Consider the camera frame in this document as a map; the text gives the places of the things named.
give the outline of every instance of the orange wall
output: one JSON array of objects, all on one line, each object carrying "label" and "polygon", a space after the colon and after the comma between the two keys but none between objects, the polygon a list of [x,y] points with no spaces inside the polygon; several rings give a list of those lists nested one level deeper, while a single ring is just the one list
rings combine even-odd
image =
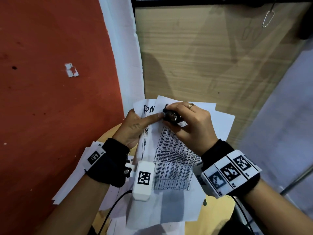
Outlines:
[{"label": "orange wall", "polygon": [[0,0],[0,88],[0,234],[31,234],[84,148],[124,118],[98,0]]}]

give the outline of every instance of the wire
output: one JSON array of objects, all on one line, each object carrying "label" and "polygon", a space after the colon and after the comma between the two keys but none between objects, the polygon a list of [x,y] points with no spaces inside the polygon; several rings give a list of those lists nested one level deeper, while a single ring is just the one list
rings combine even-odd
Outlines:
[{"label": "wire", "polygon": [[113,208],[116,206],[117,202],[118,202],[124,195],[129,194],[129,193],[131,193],[131,192],[133,192],[132,189],[129,190],[129,191],[126,191],[124,194],[122,194],[122,195],[117,199],[117,201],[115,201],[114,205],[112,206],[112,208],[110,209],[108,215],[106,216],[106,218],[105,218],[105,220],[104,220],[104,222],[103,222],[103,224],[102,224],[102,226],[101,226],[101,228],[100,228],[100,230],[99,230],[99,233],[98,233],[97,235],[100,235],[100,234],[101,234],[102,229],[103,229],[103,227],[104,227],[106,221],[108,220],[109,215],[110,215],[110,213],[112,212]]},{"label": "wire", "polygon": [[233,198],[233,200],[236,202],[236,204],[238,205],[238,207],[239,207],[239,209],[241,210],[242,214],[244,215],[245,220],[247,221],[247,224],[248,224],[248,226],[249,226],[251,232],[252,232],[253,234],[255,234],[255,233],[253,232],[253,229],[252,229],[252,227],[251,227],[251,225],[250,225],[250,223],[249,223],[249,221],[248,221],[248,219],[247,219],[247,217],[246,217],[244,211],[242,210],[240,204],[238,203],[238,201],[237,201],[233,196],[232,196],[232,198]]}]

